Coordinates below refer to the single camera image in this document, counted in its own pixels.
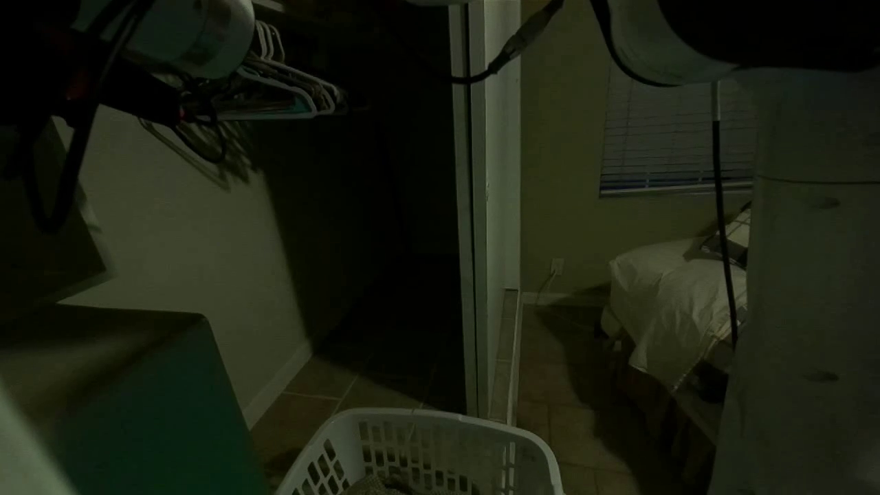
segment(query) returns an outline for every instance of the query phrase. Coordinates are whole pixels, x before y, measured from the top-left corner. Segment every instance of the laundry basket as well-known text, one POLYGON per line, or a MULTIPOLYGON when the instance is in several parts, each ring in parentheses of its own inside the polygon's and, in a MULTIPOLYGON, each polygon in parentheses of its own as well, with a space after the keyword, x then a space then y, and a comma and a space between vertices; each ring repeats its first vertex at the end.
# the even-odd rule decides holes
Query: laundry basket
POLYGON ((303 449, 275 495, 564 495, 531 431, 431 410, 347 410, 303 449))

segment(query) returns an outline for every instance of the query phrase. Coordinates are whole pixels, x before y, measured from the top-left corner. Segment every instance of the cord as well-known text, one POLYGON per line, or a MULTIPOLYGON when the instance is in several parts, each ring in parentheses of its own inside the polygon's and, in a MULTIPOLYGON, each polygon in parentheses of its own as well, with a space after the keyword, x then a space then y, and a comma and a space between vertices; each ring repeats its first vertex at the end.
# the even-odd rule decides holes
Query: cord
POLYGON ((28 208, 33 215, 33 221, 49 230, 58 233, 71 208, 73 208, 73 199, 76 199, 76 179, 82 171, 82 157, 90 140, 90 126, 98 109, 98 94, 110 76, 112 63, 120 58, 120 50, 128 43, 128 38, 134 36, 134 31, 141 27, 145 10, 150 9, 153 0, 116 0, 110 3, 86 34, 98 36, 119 13, 124 13, 119 31, 110 38, 110 52, 98 69, 98 76, 88 85, 86 94, 86 109, 76 115, 76 129, 71 138, 71 145, 65 151, 62 167, 60 167, 60 181, 58 181, 58 193, 54 193, 54 204, 46 211, 43 207, 43 195, 38 189, 38 179, 36 179, 36 164, 33 164, 33 142, 36 134, 43 129, 29 129, 28 134, 22 134, 20 145, 16 145, 16 171, 22 174, 22 184, 25 184, 25 195, 28 195, 28 208))
POLYGON ((449 83, 449 85, 478 85, 490 76, 494 76, 502 67, 509 67, 513 58, 519 58, 549 25, 549 20, 560 10, 564 0, 549 0, 542 10, 531 13, 526 20, 526 25, 519 25, 519 31, 506 38, 506 43, 500 47, 500 52, 490 60, 487 69, 480 69, 478 75, 449 75, 435 69, 431 63, 425 63, 407 41, 403 36, 396 31, 396 25, 384 17, 381 0, 370 0, 370 6, 379 10, 384 31, 391 34, 391 38, 396 38, 396 43, 401 43, 401 50, 412 58, 414 67, 420 67, 425 75, 449 83))
POLYGON ((735 272, 731 272, 731 245, 725 240, 725 215, 724 215, 724 171, 721 171, 721 97, 718 83, 711 83, 711 179, 714 179, 714 223, 718 223, 718 245, 721 245, 721 266, 725 285, 725 306, 731 320, 731 347, 740 343, 740 316, 735 296, 735 272))

